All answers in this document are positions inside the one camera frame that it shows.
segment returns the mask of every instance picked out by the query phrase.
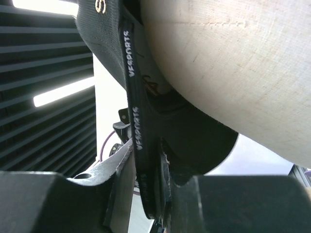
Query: black mesh fabric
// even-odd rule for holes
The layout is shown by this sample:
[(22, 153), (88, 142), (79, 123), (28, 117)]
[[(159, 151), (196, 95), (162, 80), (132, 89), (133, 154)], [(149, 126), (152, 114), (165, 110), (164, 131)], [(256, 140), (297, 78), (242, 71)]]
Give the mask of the black mesh fabric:
[[(101, 2), (101, 12), (96, 5)], [(125, 88), (122, 45), (119, 34), (122, 1), (79, 0), (76, 20), (81, 37), (109, 73)]]

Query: black corrugated wall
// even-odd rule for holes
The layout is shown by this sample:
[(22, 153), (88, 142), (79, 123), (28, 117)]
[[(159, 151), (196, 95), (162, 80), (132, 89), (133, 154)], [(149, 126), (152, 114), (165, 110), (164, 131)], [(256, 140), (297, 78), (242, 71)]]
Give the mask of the black corrugated wall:
[(93, 76), (70, 16), (0, 1), (0, 170), (72, 177), (96, 156), (94, 87), (36, 108), (33, 97)]

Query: fluorescent light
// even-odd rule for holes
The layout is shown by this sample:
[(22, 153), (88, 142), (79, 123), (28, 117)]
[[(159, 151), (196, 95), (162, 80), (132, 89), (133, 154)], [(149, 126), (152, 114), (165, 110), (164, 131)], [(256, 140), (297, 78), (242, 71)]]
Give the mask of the fluorescent light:
[(17, 8), (43, 11), (77, 17), (79, 6), (76, 3), (60, 0), (13, 0)]
[(53, 101), (62, 99), (66, 96), (72, 95), (84, 89), (87, 89), (91, 86), (94, 86), (95, 79), (94, 77), (83, 79), (81, 81), (71, 83), (69, 85), (48, 91), (46, 93), (37, 95), (34, 97), (34, 104), (36, 107), (51, 103)]

